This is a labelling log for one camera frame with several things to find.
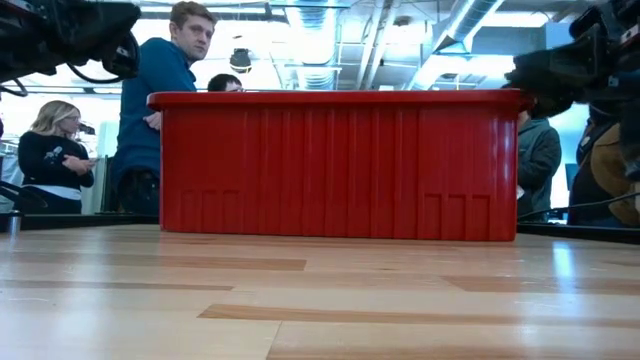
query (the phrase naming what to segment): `blue sweater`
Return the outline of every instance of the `blue sweater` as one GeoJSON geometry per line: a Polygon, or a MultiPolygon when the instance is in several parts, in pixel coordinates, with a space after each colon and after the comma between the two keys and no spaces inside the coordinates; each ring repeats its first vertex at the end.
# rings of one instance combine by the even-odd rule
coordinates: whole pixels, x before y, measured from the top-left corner
{"type": "Polygon", "coordinates": [[[154,112],[147,107],[147,97],[156,92],[196,91],[189,66],[185,53],[170,41],[151,38],[140,46],[138,77],[122,82],[118,149],[111,165],[116,189],[132,169],[150,170],[160,177],[160,132],[143,120],[154,112]]]}

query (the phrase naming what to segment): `blonde hair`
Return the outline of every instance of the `blonde hair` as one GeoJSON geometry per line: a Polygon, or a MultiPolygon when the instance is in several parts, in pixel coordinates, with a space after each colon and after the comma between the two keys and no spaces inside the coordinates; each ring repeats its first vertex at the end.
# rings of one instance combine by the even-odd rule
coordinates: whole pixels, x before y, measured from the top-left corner
{"type": "Polygon", "coordinates": [[[31,131],[40,135],[53,135],[56,133],[56,124],[72,116],[80,117],[80,110],[74,105],[60,100],[49,101],[40,108],[36,121],[31,125],[31,131]]]}

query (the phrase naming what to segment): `man's hair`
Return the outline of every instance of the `man's hair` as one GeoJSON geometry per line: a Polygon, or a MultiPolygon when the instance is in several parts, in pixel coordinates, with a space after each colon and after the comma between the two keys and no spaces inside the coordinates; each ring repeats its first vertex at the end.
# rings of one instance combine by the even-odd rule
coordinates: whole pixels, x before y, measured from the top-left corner
{"type": "Polygon", "coordinates": [[[229,74],[219,74],[209,80],[207,91],[225,91],[227,84],[238,84],[242,86],[242,82],[240,82],[240,79],[237,77],[229,74]]]}
{"type": "Polygon", "coordinates": [[[200,16],[211,21],[214,25],[218,20],[207,10],[207,8],[195,1],[180,1],[171,8],[170,21],[182,29],[190,16],[200,16]]]}

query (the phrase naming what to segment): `desk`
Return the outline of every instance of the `desk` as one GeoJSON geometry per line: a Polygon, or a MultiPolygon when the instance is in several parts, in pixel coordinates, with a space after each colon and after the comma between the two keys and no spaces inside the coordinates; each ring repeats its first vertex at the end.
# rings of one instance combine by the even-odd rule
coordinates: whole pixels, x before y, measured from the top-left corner
{"type": "Polygon", "coordinates": [[[0,237],[0,359],[640,359],[640,248],[0,237]]]}

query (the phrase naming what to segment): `bin rim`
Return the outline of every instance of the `bin rim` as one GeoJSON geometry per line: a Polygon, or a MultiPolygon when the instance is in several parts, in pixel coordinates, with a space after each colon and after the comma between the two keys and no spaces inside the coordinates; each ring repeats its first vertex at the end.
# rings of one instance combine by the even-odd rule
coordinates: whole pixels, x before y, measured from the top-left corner
{"type": "Polygon", "coordinates": [[[518,89],[444,91],[290,91],[290,92],[158,92],[147,105],[156,111],[202,105],[305,105],[305,104],[509,104],[524,111],[533,100],[518,89]]]}

